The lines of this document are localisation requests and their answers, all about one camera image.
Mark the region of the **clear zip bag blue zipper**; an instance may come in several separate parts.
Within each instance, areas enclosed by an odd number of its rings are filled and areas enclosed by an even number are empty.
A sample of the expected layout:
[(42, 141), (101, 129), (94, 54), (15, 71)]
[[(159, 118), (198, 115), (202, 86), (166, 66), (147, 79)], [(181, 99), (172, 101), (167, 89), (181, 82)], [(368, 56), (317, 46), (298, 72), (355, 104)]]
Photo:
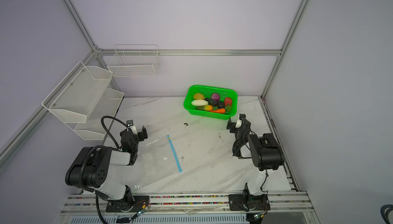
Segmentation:
[(182, 168), (169, 135), (139, 143), (130, 184), (141, 189), (164, 178), (181, 173)]

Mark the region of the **purple toy onion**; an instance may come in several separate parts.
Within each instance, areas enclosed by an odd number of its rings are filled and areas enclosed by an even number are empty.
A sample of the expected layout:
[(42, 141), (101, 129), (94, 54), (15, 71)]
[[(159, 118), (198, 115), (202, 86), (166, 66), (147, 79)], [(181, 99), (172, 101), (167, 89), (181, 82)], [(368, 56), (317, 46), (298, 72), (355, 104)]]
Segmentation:
[(218, 93), (213, 93), (210, 98), (215, 101), (220, 101), (220, 95)]

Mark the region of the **green plastic basket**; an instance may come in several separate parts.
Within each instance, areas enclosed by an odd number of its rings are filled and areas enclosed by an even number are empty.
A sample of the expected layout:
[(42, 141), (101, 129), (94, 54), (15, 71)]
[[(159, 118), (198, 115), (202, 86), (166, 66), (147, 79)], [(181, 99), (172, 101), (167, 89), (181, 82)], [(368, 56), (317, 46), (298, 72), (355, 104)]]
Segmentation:
[[(194, 100), (193, 95), (196, 93), (201, 93), (205, 97), (210, 98), (213, 93), (217, 93), (220, 95), (220, 101), (224, 102), (225, 98), (229, 97), (232, 99), (231, 110), (227, 113), (217, 113), (215, 110), (213, 111), (204, 111), (196, 109), (196, 106), (193, 106), (191, 102)], [(186, 97), (183, 102), (184, 108), (192, 115), (198, 115), (202, 117), (228, 120), (230, 117), (236, 115), (237, 112), (237, 92), (232, 89), (213, 87), (213, 86), (205, 86), (205, 85), (192, 85), (186, 94)]]

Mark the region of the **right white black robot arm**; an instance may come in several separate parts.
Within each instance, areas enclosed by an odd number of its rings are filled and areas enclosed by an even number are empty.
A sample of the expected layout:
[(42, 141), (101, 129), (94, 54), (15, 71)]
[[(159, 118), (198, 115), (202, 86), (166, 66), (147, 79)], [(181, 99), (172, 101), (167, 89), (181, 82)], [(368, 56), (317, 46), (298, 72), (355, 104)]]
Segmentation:
[(268, 183), (285, 163), (281, 147), (272, 133), (258, 136), (252, 131), (251, 122), (243, 113), (236, 122), (228, 120), (226, 129), (235, 136), (232, 155), (240, 160), (251, 159), (256, 169), (254, 178), (245, 184), (239, 198), (229, 197), (230, 204), (244, 211), (268, 210)]

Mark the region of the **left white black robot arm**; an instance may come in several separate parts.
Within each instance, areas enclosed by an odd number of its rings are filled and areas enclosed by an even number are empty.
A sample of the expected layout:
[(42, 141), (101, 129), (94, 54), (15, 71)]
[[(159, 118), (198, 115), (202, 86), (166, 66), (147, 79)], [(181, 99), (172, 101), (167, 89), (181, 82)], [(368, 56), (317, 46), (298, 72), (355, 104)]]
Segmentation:
[[(103, 116), (101, 124), (106, 132), (108, 129)], [(146, 204), (148, 199), (136, 200), (129, 186), (124, 185), (109, 176), (110, 166), (132, 166), (138, 157), (139, 143), (148, 138), (147, 130), (142, 127), (137, 131), (132, 120), (120, 122), (126, 127), (120, 132), (120, 143), (115, 142), (116, 148), (108, 146), (84, 147), (65, 175), (65, 183), (83, 191), (96, 194), (108, 202), (109, 207), (117, 208), (121, 212), (135, 210), (137, 205)]]

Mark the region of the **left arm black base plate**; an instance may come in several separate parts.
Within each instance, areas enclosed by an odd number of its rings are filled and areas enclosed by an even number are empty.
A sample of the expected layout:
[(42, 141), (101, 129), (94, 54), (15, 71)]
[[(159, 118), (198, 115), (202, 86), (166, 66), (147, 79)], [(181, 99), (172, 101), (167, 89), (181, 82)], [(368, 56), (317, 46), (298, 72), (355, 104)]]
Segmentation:
[(126, 200), (110, 200), (106, 207), (106, 213), (117, 213), (117, 212), (132, 212), (136, 213), (149, 205), (150, 197), (148, 195), (137, 195), (133, 196), (131, 202)]

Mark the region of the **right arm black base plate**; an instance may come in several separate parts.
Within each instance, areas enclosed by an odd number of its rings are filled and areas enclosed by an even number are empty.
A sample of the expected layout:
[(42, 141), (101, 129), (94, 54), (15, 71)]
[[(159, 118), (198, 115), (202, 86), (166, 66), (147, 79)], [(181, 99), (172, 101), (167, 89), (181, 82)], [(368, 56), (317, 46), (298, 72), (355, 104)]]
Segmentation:
[(258, 196), (230, 194), (229, 208), (231, 211), (269, 211), (271, 209), (267, 194)]

